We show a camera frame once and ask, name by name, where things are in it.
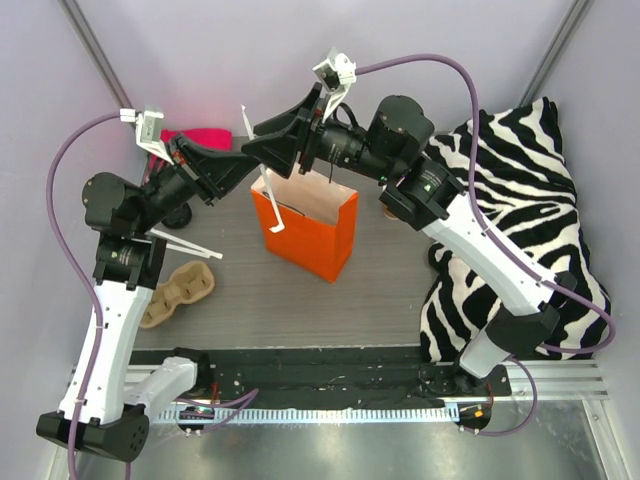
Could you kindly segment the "orange paper gift bag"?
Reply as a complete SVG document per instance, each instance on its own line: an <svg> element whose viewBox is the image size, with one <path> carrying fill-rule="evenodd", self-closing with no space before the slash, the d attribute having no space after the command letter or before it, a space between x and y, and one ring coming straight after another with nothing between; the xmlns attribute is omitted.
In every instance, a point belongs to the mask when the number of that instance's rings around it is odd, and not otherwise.
<svg viewBox="0 0 640 480"><path fill-rule="evenodd" d="M270 171L250 191L266 249L335 282L353 251L358 192L315 171L287 179Z"/></svg>

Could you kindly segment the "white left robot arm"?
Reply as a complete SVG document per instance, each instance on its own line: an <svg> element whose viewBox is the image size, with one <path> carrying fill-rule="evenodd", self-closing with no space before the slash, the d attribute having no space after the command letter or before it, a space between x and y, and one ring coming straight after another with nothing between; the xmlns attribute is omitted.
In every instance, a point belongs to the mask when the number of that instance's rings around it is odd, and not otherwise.
<svg viewBox="0 0 640 480"><path fill-rule="evenodd" d="M183 135L169 164L137 186L101 172L82 190L85 223L98 232L96 264L84 281L93 304L81 355L59 407L42 414L39 437L68 450L133 462L150 423L181 395L205 397L213 385L207 354L176 348L135 388L125 388L134 339L162 269L167 242L151 229L192 197L211 205L259 165L239 152L202 147Z"/></svg>

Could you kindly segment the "brown cardboard cup carrier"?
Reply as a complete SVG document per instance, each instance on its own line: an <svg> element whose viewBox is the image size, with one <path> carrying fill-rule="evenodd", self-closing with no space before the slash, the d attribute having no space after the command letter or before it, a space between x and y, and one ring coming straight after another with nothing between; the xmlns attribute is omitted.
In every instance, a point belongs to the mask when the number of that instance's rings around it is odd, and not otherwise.
<svg viewBox="0 0 640 480"><path fill-rule="evenodd" d="M215 288L215 277L203 261L190 261L177 268L169 279L158 284L140 321L142 329L152 329L169 320L180 305L204 299Z"/></svg>

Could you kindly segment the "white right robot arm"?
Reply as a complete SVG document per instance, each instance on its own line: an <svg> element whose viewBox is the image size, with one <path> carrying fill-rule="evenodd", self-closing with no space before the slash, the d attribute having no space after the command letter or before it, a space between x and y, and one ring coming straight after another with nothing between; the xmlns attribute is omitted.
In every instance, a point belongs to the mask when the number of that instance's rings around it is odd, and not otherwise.
<svg viewBox="0 0 640 480"><path fill-rule="evenodd" d="M415 100L385 97L368 128L339 121L341 105L315 84L293 108L248 125L249 141L241 150L283 178L305 174L322 160L375 180L383 189L380 201L393 215L449 248L492 288L501 306L451 371L457 391L475 394L499 363L550 338L560 305L577 280L570 272L539 265L474 214L470 194L457 178L423 156L435 127Z"/></svg>

